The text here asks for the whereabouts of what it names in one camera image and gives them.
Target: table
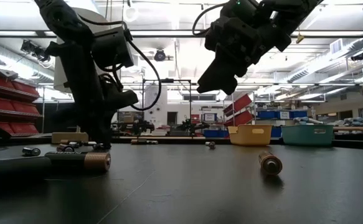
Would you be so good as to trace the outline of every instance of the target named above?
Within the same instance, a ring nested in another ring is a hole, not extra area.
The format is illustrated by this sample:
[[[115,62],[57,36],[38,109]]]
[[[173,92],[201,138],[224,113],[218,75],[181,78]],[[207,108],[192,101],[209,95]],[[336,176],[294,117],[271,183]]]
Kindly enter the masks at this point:
[[[267,149],[279,178],[260,172]],[[21,150],[0,147],[0,158]],[[362,149],[114,144],[111,155],[107,175],[8,186],[0,223],[363,223]]]

